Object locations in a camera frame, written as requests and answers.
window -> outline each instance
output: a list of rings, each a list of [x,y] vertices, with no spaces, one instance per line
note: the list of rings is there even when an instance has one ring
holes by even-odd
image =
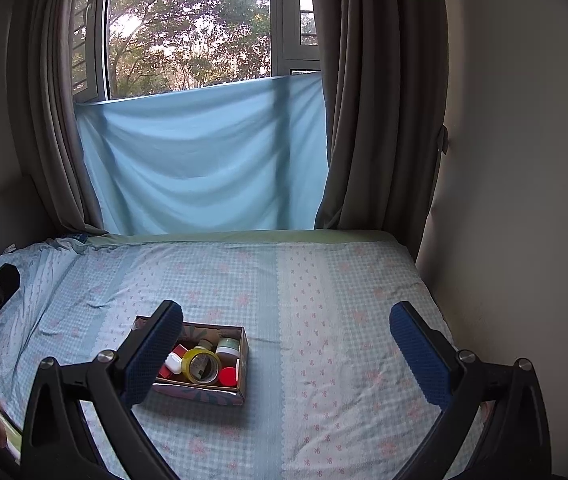
[[[78,102],[319,69],[312,0],[75,0]]]

checkered bedspread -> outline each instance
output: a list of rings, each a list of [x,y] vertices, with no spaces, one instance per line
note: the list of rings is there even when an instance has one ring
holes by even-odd
[[[438,416],[390,336],[390,307],[409,300],[450,333],[396,242],[57,240],[5,262],[22,286],[0,313],[0,403],[18,424],[42,358],[71,364],[117,348],[134,317],[164,299],[187,321],[244,326],[250,344],[243,406],[151,392],[134,408],[183,480],[392,478]],[[107,466],[126,478],[84,409]],[[463,469],[480,430],[477,417],[449,474]]]

blue gripper pad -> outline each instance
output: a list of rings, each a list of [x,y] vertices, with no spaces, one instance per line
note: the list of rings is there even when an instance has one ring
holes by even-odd
[[[419,319],[424,326],[420,328],[408,313],[405,303],[408,302],[401,301],[391,308],[389,316],[391,335],[397,342],[426,400],[444,410],[452,399],[449,370],[423,332],[424,328],[430,329],[422,318]]]
[[[146,394],[153,386],[159,369],[164,364],[166,356],[170,354],[177,338],[182,331],[182,308],[175,302],[169,301],[170,306],[161,315],[160,319],[154,323],[150,332],[139,343],[137,349],[128,358],[128,363],[123,370],[123,387],[120,398],[122,403],[129,408],[134,404],[139,404],[144,400]],[[155,314],[147,321],[151,324]],[[122,349],[129,338],[135,338],[133,331],[118,349]]]

green mattress edge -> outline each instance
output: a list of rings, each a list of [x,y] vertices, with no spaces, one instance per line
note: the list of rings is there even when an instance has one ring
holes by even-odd
[[[225,233],[193,233],[167,235],[103,235],[88,238],[94,246],[135,245],[160,242],[225,242],[232,244],[315,243],[345,244],[349,242],[382,242],[395,240],[384,231],[337,231],[328,229],[299,231],[236,231]]]

cardboard box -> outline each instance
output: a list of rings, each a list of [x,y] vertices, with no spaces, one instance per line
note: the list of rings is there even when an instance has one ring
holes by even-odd
[[[137,316],[135,327],[143,324],[148,318]],[[209,404],[220,404],[221,406],[235,405],[241,406],[246,398],[246,362],[248,359],[248,341],[246,332],[241,326],[209,325],[202,323],[183,323],[182,332],[175,342],[183,344],[186,348],[193,348],[200,339],[206,339],[216,347],[219,340],[223,337],[232,337],[240,341],[240,359],[237,386],[227,388],[226,386],[208,386],[206,384],[193,384],[186,380],[182,374],[176,376],[178,380],[164,379],[157,377],[153,383],[153,389],[161,394],[181,399],[199,400]]]

